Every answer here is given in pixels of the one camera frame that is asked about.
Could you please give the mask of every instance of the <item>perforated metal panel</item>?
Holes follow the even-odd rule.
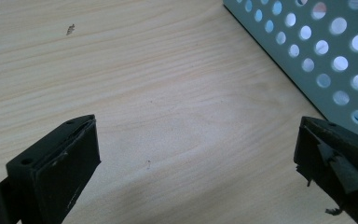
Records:
[[[358,133],[358,0],[224,0],[324,116]]]

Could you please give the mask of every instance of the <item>wood grain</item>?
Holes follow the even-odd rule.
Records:
[[[103,162],[64,223],[353,223],[293,163],[320,115],[221,0],[0,1],[0,180],[86,114]]]

